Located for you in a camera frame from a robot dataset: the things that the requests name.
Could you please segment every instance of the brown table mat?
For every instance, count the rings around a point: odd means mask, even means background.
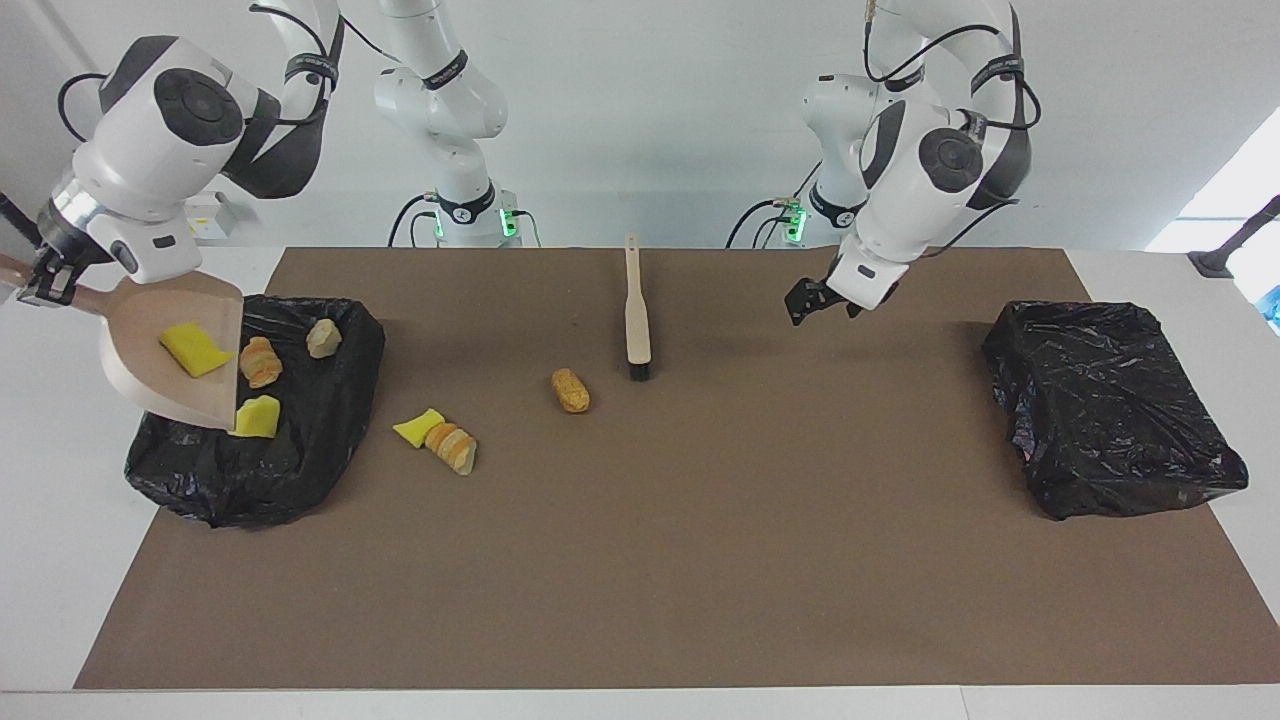
[[[645,251],[641,384],[621,250],[287,251],[271,293],[385,324],[370,433],[291,525],[157,514],[77,687],[1280,680],[1207,507],[1055,523],[1023,489],[979,343],[1009,300],[1087,300],[1061,252],[956,250],[792,328],[829,258]],[[428,406],[471,478],[389,429]]]

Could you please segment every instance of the black plastic bag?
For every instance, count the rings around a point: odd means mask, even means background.
[[[1181,510],[1248,487],[1146,309],[1010,302],[983,354],[1050,516]]]
[[[306,336],[321,318],[337,323],[343,341],[337,355],[315,360]],[[244,299],[241,336],[241,347],[266,337],[284,364],[261,389],[241,374],[237,391],[241,404],[261,395],[280,401],[275,438],[237,438],[147,413],[124,466],[142,495],[214,528],[276,525],[324,501],[369,428],[385,343],[383,327],[353,300],[261,295]]]

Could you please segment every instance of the white wall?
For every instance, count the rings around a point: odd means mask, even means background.
[[[136,36],[182,33],[275,90],[283,50],[246,5],[56,3],[100,68]],[[374,0],[344,5],[367,33],[385,37]],[[799,115],[805,83],[860,64],[863,4],[854,0],[451,8],[472,60],[511,101],[507,132],[485,143],[490,169],[557,245],[616,243],[632,231],[668,245],[723,242],[746,205],[792,191],[817,160]],[[1272,0],[1212,13],[1187,0],[1020,0],[1018,9],[1046,118],[1033,132],[1024,204],[969,242],[1142,247],[1280,105]],[[0,60],[37,67],[47,50],[38,35],[6,36]],[[948,61],[940,54],[932,76],[961,79]],[[383,67],[351,38],[312,186],[274,202],[229,191],[248,217],[238,242],[380,243],[403,200],[433,184],[413,143],[372,108],[370,82]],[[15,108],[32,115],[0,136],[0,186],[29,193],[52,182],[49,160],[69,147],[50,104],[56,73],[45,70],[0,86],[5,126]]]

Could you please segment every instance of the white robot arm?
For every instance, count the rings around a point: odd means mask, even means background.
[[[111,259],[140,283],[193,270],[200,251],[183,204],[219,173],[264,199],[306,186],[338,78],[338,5],[251,9],[273,15],[291,53],[283,101],[186,40],[134,41],[99,87],[104,115],[92,137],[37,217],[44,246],[23,300],[68,305],[79,274]]]
[[[803,241],[838,240],[840,251],[826,279],[804,278],[787,293],[797,325],[840,302],[849,302],[850,316],[878,307],[957,218],[1014,204],[1030,168],[1027,131],[1039,108],[1024,79],[1012,6],[870,0],[867,40],[870,77],[822,76],[805,96],[805,122],[822,145],[823,165],[806,197],[812,218]],[[933,45],[970,74],[972,108],[938,104],[920,61],[922,46]],[[1032,122],[1027,97],[1037,105]]]
[[[489,177],[476,140],[507,126],[507,100],[471,61],[449,23],[444,0],[379,0],[390,50],[402,67],[374,86],[378,109],[426,150],[443,243],[517,245],[507,211],[513,200]]]

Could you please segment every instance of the food item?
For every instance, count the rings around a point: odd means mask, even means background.
[[[274,438],[280,424],[280,401],[264,395],[244,401],[236,411],[236,429],[230,432],[234,437],[266,437]]]
[[[261,336],[251,337],[241,352],[241,373],[244,373],[248,387],[264,388],[274,383],[283,372],[284,364],[271,347],[271,341]]]
[[[440,423],[426,433],[426,447],[460,475],[470,475],[476,462],[476,438],[453,423]]]
[[[234,357],[219,348],[205,328],[196,323],[183,323],[160,333],[160,345],[193,378],[212,373]]]
[[[444,424],[444,415],[435,410],[428,410],[412,420],[392,425],[392,429],[413,447],[422,447],[422,443],[426,442],[426,433],[440,424]]]
[[[316,360],[338,352],[340,343],[342,333],[338,332],[338,325],[329,318],[312,325],[311,332],[307,333],[307,352]]]
[[[566,413],[586,413],[591,406],[591,393],[586,392],[586,386],[568,368],[552,373],[552,387]]]

